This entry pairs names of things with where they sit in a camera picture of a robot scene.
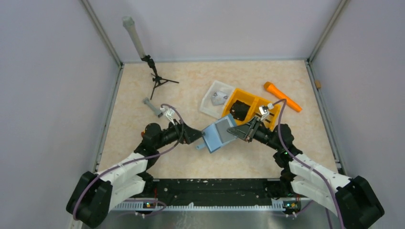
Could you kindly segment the blue card holder wallet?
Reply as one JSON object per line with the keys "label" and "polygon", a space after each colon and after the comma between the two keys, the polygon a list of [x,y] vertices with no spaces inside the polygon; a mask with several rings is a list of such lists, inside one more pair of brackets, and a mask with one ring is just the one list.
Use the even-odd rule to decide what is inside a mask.
{"label": "blue card holder wallet", "polygon": [[237,137],[227,130],[231,127],[236,127],[237,124],[231,114],[228,114],[211,125],[203,129],[203,143],[197,145],[197,150],[206,148],[210,154],[224,147],[232,141],[235,141]]}

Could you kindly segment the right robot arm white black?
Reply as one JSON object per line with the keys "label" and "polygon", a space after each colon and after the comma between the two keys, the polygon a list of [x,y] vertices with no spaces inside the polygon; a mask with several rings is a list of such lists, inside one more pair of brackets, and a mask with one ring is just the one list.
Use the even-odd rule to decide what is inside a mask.
{"label": "right robot arm white black", "polygon": [[339,174],[315,162],[296,148],[287,124],[274,130],[259,118],[230,127],[227,132],[246,141],[256,140],[274,150],[273,158],[282,168],[280,191],[287,197],[305,196],[334,213],[346,229],[368,229],[385,210],[370,183],[362,176]]}

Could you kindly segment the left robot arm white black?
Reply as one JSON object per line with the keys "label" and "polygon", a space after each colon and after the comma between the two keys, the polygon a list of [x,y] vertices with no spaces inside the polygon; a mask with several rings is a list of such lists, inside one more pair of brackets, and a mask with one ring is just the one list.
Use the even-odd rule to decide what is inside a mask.
{"label": "left robot arm white black", "polygon": [[142,140],[127,158],[98,173],[81,175],[67,202],[66,211],[74,220],[96,228],[109,212],[126,199],[139,194],[148,197],[153,184],[141,176],[162,155],[159,149],[172,144],[191,144],[204,136],[203,131],[184,122],[173,121],[166,129],[157,123],[148,124],[141,133]]}

